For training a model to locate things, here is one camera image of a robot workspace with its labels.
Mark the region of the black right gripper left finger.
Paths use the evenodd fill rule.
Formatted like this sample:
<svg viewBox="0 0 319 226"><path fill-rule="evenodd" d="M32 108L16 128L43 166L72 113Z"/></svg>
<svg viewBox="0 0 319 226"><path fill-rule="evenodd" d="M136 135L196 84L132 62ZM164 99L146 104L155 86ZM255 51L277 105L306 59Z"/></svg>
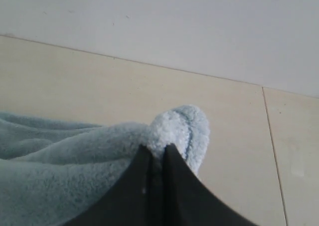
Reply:
<svg viewBox="0 0 319 226"><path fill-rule="evenodd" d="M66 226L148 226L153 157L140 145L116 183L88 210Z"/></svg>

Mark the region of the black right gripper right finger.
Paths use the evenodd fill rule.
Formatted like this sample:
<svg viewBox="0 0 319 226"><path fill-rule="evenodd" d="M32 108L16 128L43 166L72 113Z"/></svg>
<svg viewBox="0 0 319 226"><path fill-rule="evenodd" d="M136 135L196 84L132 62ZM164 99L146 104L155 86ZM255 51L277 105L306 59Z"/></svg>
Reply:
<svg viewBox="0 0 319 226"><path fill-rule="evenodd" d="M163 156L164 226L253 226L228 207L191 171L174 144Z"/></svg>

